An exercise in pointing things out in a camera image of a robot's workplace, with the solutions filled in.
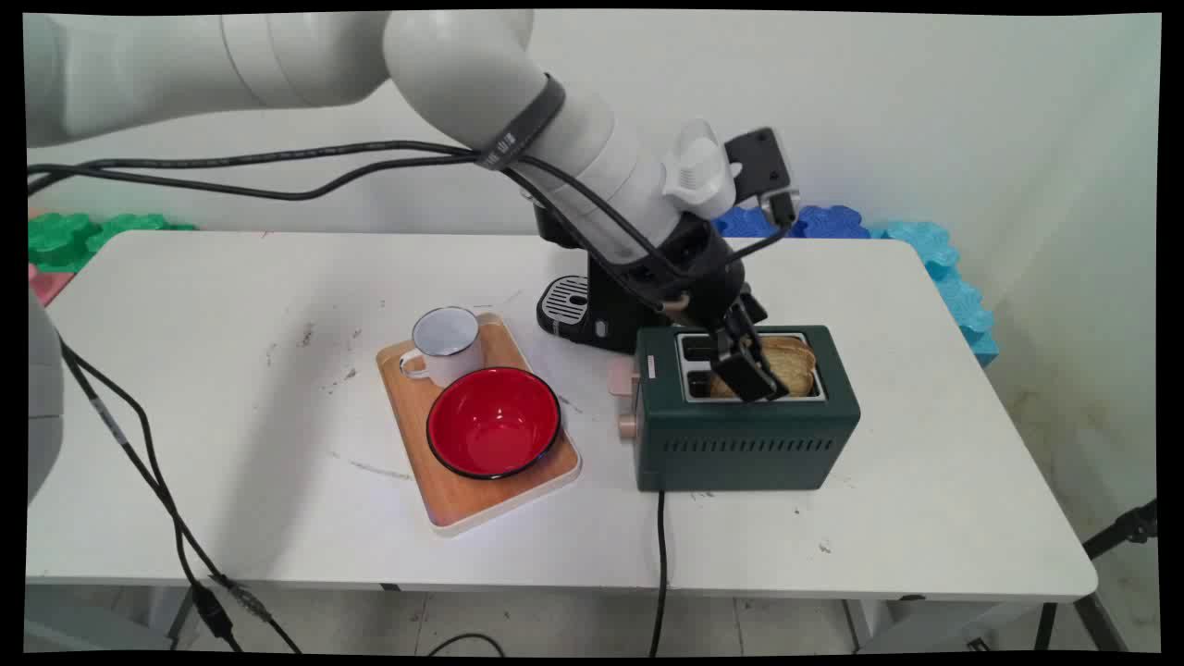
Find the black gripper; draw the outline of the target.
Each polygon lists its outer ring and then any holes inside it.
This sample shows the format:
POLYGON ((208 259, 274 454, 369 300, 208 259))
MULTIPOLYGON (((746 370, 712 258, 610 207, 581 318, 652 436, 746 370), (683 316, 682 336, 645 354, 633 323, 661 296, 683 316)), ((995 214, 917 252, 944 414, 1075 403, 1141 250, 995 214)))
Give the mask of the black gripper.
POLYGON ((689 327, 716 327, 710 366, 739 401, 778 401, 789 388, 774 374, 764 353, 757 325, 767 312, 745 290, 744 262, 723 265, 732 249, 710 222, 678 219, 673 233, 657 244, 663 262, 649 254, 622 265, 624 283, 648 302, 677 302, 686 307, 673 320, 689 327))

